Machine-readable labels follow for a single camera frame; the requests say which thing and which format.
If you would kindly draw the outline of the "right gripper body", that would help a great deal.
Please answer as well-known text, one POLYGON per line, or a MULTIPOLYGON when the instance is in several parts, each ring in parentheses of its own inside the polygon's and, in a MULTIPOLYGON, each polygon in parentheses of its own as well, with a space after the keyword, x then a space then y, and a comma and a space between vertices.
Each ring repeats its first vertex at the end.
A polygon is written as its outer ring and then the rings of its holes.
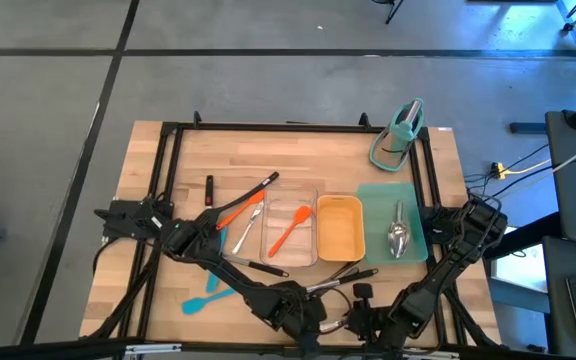
POLYGON ((368 299, 356 300, 345 314, 345 329, 357 336, 363 348, 393 348, 392 332, 387 330, 392 323, 390 315, 395 304, 372 307, 368 299))

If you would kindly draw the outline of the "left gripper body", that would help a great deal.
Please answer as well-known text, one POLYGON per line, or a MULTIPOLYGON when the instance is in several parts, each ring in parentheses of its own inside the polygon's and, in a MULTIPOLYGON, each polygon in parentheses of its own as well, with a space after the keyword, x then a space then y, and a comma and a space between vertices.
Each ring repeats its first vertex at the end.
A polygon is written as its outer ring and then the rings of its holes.
POLYGON ((285 281, 268 286, 262 319, 292 338, 299 350, 319 350, 320 325, 327 312, 320 296, 309 294, 295 281, 285 281))

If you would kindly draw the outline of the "steel-shafted black slotted turner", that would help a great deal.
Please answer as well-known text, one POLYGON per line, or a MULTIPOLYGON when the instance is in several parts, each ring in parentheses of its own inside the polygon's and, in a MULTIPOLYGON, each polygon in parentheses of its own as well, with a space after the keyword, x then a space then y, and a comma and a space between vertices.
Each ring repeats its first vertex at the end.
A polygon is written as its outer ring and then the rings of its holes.
POLYGON ((310 294, 310 293, 314 293, 314 292, 319 291, 319 290, 334 288, 334 287, 337 287, 339 285, 343 285, 343 284, 354 282, 357 280, 369 278, 369 277, 376 275, 378 272, 379 272, 379 270, 377 268, 363 270, 363 271, 360 271, 360 272, 357 272, 357 273, 354 273, 351 275, 343 276, 339 279, 330 280, 327 282, 322 282, 322 283, 319 283, 316 285, 308 286, 305 288, 305 290, 306 290, 307 294, 310 294))

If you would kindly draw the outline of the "silver metal scoop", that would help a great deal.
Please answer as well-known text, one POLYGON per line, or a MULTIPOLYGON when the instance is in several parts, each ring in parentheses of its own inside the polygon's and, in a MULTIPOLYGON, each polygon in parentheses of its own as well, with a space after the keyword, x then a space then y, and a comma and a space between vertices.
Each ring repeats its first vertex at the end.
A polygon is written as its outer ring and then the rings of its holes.
POLYGON ((390 253, 394 258, 400 258, 405 254, 410 238, 411 230, 404 219, 404 204, 402 201, 398 201, 388 232, 390 253))

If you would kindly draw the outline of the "orange silicone spatula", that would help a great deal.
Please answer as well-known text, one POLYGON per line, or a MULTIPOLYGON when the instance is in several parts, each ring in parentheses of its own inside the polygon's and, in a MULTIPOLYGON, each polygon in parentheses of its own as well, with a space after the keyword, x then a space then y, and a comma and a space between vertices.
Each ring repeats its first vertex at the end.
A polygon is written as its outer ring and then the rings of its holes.
POLYGON ((288 228, 284 231, 282 236, 274 243, 271 249, 268 251, 269 257, 274 257, 275 254, 280 250, 284 242, 287 240, 291 232, 294 228, 305 222, 312 213, 312 209, 309 206, 300 206, 294 213, 294 217, 292 223, 288 226, 288 228))
POLYGON ((229 225, 237 216, 239 216, 244 210, 253 204, 261 202, 264 198, 264 190, 260 190, 250 198, 248 198, 241 206, 234 210, 230 215, 222 219, 216 226, 217 230, 221 230, 225 226, 229 225))

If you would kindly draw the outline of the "dark flat steel utensil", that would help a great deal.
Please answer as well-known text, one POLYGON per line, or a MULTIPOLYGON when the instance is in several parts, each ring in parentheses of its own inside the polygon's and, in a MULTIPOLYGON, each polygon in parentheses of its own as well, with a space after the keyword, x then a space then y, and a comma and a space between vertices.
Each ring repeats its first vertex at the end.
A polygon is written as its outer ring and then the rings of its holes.
POLYGON ((350 274, 353 270, 357 269, 359 261, 351 261, 344 264, 340 269, 335 271, 331 276, 325 279, 325 282, 337 280, 340 277, 350 274))

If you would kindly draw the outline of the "blue silicone spatula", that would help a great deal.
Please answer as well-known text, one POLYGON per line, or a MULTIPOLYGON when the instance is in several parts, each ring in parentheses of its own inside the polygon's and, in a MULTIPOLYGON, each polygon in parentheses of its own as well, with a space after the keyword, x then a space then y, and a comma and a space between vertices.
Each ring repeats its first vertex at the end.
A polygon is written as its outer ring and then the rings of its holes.
MULTIPOLYGON (((219 253, 223 252, 224 245, 225 245, 225 242, 227 239, 227 230, 228 230, 227 227, 223 227, 219 231, 219 236, 220 236, 219 253)), ((219 282, 219 278, 217 276, 215 276, 212 272, 210 272, 208 274, 208 278, 207 278, 206 292, 208 294, 215 293, 217 291, 218 282, 219 282)))
POLYGON ((234 295, 232 288, 222 290, 207 297, 195 297, 182 303, 181 309, 185 315, 193 315, 200 312, 207 304, 234 295))

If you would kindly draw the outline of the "yellow plastic bin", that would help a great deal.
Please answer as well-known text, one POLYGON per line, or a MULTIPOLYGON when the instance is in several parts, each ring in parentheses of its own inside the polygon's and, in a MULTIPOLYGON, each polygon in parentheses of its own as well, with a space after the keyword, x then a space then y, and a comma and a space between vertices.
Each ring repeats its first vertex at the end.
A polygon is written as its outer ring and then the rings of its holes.
POLYGON ((351 262, 365 255, 363 207, 350 195, 324 195, 317 200, 317 249, 329 262, 351 262))

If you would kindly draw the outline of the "metal fork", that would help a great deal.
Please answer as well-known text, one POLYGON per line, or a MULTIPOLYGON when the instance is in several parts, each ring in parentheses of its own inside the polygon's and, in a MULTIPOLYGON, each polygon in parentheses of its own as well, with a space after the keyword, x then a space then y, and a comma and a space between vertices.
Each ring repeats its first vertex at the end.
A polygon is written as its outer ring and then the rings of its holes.
POLYGON ((246 226, 246 228, 244 229, 244 232, 242 233, 241 237, 239 238, 238 242, 236 243, 236 245, 234 246, 234 248, 232 249, 232 253, 234 255, 238 254, 239 251, 241 250, 245 239, 247 238, 250 230, 252 229, 254 223, 256 222, 256 220, 259 218, 259 216, 261 215, 262 211, 264 208, 264 201, 259 202, 256 207, 253 210, 253 213, 249 219, 249 222, 246 226))

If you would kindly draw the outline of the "teal translucent tray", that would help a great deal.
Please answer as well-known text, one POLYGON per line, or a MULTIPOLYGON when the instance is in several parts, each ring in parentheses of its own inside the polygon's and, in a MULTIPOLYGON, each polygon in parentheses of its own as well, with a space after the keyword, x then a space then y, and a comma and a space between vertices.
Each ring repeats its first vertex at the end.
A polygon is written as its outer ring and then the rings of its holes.
POLYGON ((357 197, 363 206, 367 263, 404 264, 427 260, 428 250, 412 183, 360 184, 357 197), (411 238, 403 255, 396 258, 390 253, 387 234, 399 202, 403 204, 402 220, 408 225, 411 238))

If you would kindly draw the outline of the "clear plastic container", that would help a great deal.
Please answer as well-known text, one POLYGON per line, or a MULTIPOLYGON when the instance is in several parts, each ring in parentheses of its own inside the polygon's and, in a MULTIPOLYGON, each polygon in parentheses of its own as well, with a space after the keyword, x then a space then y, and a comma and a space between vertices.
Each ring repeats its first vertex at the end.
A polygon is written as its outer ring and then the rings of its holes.
POLYGON ((262 217, 260 260, 281 268, 310 267, 317 262, 315 204, 317 190, 309 185, 275 184, 268 188, 262 217), (297 224, 279 250, 269 252, 293 223, 300 207, 308 207, 310 215, 297 224))

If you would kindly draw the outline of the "all-black slotted nylon spatula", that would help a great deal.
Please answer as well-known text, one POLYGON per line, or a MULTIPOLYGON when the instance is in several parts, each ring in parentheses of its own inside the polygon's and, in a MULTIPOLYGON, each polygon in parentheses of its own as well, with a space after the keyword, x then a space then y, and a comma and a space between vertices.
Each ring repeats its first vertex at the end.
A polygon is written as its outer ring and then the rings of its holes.
POLYGON ((221 207, 204 210, 194 220, 195 224, 198 225, 200 228, 206 228, 206 229, 209 229, 213 226, 216 227, 217 224, 221 221, 219 219, 219 216, 222 212, 224 212, 225 210, 228 210, 232 207, 235 207, 236 205, 241 206, 248 198, 250 198, 252 195, 257 193, 258 191, 264 190, 270 183, 272 183, 278 177, 279 177, 279 173, 273 172, 270 176, 268 176, 266 179, 264 179, 261 183, 259 183, 253 189, 251 189, 250 191, 248 191, 244 195, 240 196, 239 198, 231 201, 230 203, 227 203, 226 205, 223 205, 221 207))

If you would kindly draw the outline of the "teal-rimmed clear container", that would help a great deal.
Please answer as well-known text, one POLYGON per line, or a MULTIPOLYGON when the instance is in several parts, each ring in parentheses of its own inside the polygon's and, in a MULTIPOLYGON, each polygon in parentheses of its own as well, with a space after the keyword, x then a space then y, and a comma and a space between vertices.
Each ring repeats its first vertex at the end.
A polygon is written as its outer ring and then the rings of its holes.
POLYGON ((390 149, 392 143, 392 135, 389 131, 391 122, 373 140, 369 150, 369 160, 374 166, 381 170, 388 172, 398 172, 405 165, 409 153, 411 152, 411 149, 418 136, 404 152, 392 151, 390 149))

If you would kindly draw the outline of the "teal-capped steel bottle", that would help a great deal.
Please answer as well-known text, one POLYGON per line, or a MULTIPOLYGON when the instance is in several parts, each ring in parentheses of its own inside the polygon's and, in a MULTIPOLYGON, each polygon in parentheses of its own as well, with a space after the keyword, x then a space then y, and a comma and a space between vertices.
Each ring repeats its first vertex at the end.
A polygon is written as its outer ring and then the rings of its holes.
POLYGON ((400 107, 390 124, 392 143, 390 149, 394 152, 404 152, 416 139, 424 126, 423 101, 419 98, 400 107))

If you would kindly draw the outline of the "dark flat bar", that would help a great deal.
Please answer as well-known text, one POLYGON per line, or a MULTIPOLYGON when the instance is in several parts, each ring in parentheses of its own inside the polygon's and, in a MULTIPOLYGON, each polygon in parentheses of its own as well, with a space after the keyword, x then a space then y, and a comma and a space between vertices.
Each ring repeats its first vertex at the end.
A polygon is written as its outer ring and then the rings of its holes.
POLYGON ((509 124, 512 134, 520 135, 543 135, 547 133, 544 123, 513 122, 509 124))

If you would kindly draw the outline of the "black tripod leg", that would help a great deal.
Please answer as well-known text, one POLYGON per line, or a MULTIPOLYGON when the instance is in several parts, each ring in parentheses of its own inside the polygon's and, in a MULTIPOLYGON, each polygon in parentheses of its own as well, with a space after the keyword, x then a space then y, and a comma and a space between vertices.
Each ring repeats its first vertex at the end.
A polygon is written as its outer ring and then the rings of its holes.
POLYGON ((405 0, 371 0, 373 3, 379 5, 389 5, 389 13, 385 20, 385 24, 389 25, 396 13, 399 11, 400 7, 404 3, 405 0))

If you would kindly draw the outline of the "black aluminium table frame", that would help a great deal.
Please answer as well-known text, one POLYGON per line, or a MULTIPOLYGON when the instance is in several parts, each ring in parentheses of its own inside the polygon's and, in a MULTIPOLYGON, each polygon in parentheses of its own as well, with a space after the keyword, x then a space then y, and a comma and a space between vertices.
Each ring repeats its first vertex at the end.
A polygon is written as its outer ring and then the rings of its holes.
MULTIPOLYGON (((279 180, 310 184, 322 191, 351 192, 363 183, 413 182, 426 202, 458 208, 467 199, 454 133, 431 127, 417 157, 397 173, 368 160, 376 129, 364 124, 183 123, 180 158, 172 198, 186 218, 203 207, 204 180, 213 175, 217 198, 225 201, 269 174, 279 180)), ((118 304, 126 287, 135 247, 120 240, 105 252, 93 280, 82 336, 75 341, 0 347, 0 360, 89 360, 121 356, 139 347, 173 352, 252 353, 294 357, 298 350, 285 334, 261 323, 240 296, 197 316, 185 316, 180 303, 206 282, 198 266, 163 260, 157 272, 152 312, 145 337, 102 339, 94 336, 118 304)))

